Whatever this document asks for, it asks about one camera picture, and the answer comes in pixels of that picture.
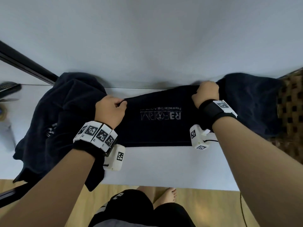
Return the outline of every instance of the circular logo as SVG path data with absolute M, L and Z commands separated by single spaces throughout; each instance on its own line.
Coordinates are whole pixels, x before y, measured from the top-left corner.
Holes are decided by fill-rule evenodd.
M 157 118 L 157 120 L 162 120 L 162 119 L 164 119 L 164 113 L 163 113 L 162 111 L 158 112 L 158 113 L 156 114 L 156 118 Z

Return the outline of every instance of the wristband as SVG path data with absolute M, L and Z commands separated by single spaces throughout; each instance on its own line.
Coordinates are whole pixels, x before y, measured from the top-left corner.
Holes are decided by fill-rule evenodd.
M 221 117 L 230 116 L 237 119 L 235 111 L 224 101 L 208 99 L 199 106 L 200 127 L 212 130 L 212 125 Z
M 117 137 L 117 133 L 107 124 L 90 121 L 74 137 L 73 148 L 84 150 L 95 158 L 100 155 L 109 156 Z

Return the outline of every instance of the wooden floor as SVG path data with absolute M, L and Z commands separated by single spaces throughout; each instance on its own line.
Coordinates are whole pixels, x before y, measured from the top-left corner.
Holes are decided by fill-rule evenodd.
M 0 192 L 15 186 L 11 180 L 0 180 Z M 94 213 L 113 195 L 125 189 L 136 188 L 137 186 L 100 184 L 93 192 L 89 192 L 86 187 L 83 187 L 66 226 L 87 227 Z M 165 188 L 157 188 L 157 196 L 160 196 L 164 190 Z M 203 189 L 177 189 L 177 191 L 176 202 L 187 210 L 197 227 L 245 227 L 239 192 Z M 0 217 L 13 205 L 1 208 Z M 258 227 L 243 199 L 242 205 L 247 226 Z

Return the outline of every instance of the forearm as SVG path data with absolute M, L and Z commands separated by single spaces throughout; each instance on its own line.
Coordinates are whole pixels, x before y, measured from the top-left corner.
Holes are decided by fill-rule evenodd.
M 0 226 L 64 226 L 94 163 L 71 150 L 1 220 Z
M 212 128 L 260 226 L 301 226 L 303 166 L 234 118 Z

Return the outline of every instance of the person's right arm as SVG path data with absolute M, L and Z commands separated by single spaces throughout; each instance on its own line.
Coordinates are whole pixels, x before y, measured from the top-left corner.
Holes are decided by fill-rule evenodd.
M 203 82 L 193 101 L 219 99 L 219 87 Z M 237 185 L 261 227 L 303 226 L 303 165 L 232 117 L 212 126 Z

